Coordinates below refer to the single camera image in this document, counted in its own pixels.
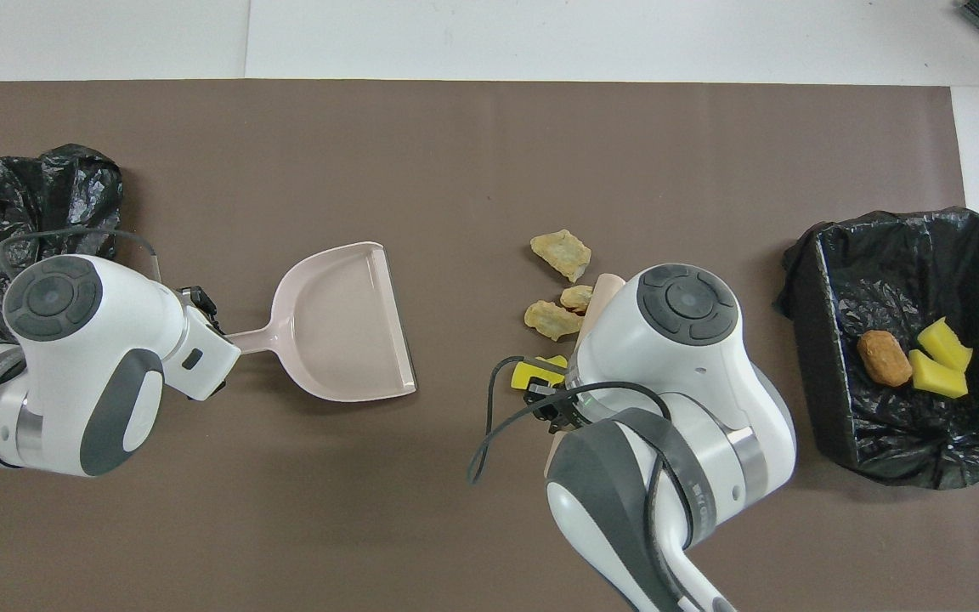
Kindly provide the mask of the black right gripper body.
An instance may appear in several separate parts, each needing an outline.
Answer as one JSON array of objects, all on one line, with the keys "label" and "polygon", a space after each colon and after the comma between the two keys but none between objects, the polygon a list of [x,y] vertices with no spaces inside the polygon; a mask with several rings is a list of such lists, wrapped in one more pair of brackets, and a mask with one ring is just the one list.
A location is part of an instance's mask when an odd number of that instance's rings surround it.
[{"label": "black right gripper body", "polygon": [[593,398],[590,395],[575,395],[558,398],[554,402],[554,433],[567,433],[596,421],[593,411]]}]

